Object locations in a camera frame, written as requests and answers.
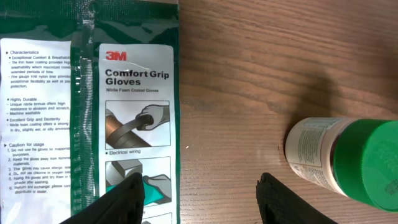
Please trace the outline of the green wipes large package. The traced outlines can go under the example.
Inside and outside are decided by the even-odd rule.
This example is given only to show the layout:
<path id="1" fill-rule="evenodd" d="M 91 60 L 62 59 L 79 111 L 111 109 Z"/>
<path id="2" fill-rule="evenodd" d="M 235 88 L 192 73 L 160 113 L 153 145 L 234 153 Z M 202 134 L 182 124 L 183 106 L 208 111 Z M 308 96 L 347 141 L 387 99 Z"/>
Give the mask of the green wipes large package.
<path id="1" fill-rule="evenodd" d="M 1 2 L 1 222 L 61 223 L 142 174 L 180 222 L 177 1 Z"/>

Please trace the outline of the green lid jar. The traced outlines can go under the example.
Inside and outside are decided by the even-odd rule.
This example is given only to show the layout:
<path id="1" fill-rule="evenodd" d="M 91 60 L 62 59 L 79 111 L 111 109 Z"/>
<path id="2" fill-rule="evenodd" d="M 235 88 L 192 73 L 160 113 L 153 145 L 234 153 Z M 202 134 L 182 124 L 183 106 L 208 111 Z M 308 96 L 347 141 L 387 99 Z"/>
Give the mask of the green lid jar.
<path id="1" fill-rule="evenodd" d="M 397 212 L 397 121 L 311 117 L 285 141 L 301 178 L 372 207 Z"/>

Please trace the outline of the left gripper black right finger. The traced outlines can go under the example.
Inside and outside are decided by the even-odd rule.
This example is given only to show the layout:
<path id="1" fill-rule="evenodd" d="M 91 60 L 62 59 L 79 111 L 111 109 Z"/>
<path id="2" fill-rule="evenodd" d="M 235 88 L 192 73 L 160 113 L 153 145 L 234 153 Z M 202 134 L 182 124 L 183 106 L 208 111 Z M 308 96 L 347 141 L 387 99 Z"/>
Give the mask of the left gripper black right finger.
<path id="1" fill-rule="evenodd" d="M 256 198 L 265 224 L 337 224 L 268 172 L 257 181 Z"/>

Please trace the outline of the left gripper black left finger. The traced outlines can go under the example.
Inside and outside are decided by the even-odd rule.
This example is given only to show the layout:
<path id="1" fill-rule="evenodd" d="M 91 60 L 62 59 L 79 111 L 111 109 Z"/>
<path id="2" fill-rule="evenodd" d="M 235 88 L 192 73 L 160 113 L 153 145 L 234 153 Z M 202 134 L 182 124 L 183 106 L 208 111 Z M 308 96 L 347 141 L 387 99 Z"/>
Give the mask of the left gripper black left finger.
<path id="1" fill-rule="evenodd" d="M 142 174 L 134 173 L 61 224 L 141 224 L 144 199 Z"/>

